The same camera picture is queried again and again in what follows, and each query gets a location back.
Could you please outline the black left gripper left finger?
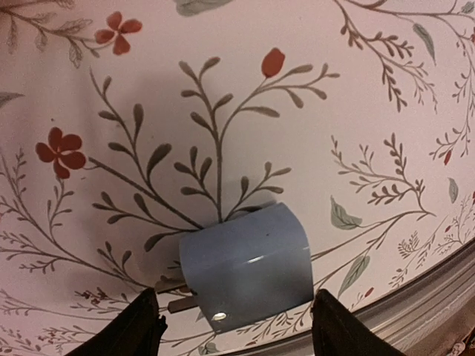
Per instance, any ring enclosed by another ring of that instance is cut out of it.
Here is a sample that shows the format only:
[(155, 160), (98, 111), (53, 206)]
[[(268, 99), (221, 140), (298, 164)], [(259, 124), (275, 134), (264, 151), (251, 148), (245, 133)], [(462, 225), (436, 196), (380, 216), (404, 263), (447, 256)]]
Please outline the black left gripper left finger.
[(142, 291), (134, 301), (99, 334), (78, 346), (70, 356), (133, 356), (158, 354), (167, 329), (155, 290)]

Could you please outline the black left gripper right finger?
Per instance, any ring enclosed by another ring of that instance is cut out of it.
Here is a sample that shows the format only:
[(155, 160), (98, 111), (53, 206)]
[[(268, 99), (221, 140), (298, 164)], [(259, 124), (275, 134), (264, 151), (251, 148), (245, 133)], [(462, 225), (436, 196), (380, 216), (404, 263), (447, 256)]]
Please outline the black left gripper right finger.
[(317, 356), (400, 356), (373, 334), (329, 291), (319, 289), (311, 306), (312, 343)]

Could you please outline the blue cube adapter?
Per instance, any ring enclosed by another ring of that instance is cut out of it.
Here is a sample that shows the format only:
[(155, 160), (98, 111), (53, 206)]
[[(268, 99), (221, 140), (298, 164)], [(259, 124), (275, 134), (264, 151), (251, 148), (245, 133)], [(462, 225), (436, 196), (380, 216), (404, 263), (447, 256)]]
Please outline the blue cube adapter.
[(217, 334), (310, 302), (314, 297), (304, 227), (282, 202), (180, 239), (181, 277), (161, 277), (157, 293), (188, 287), (171, 313), (199, 307)]

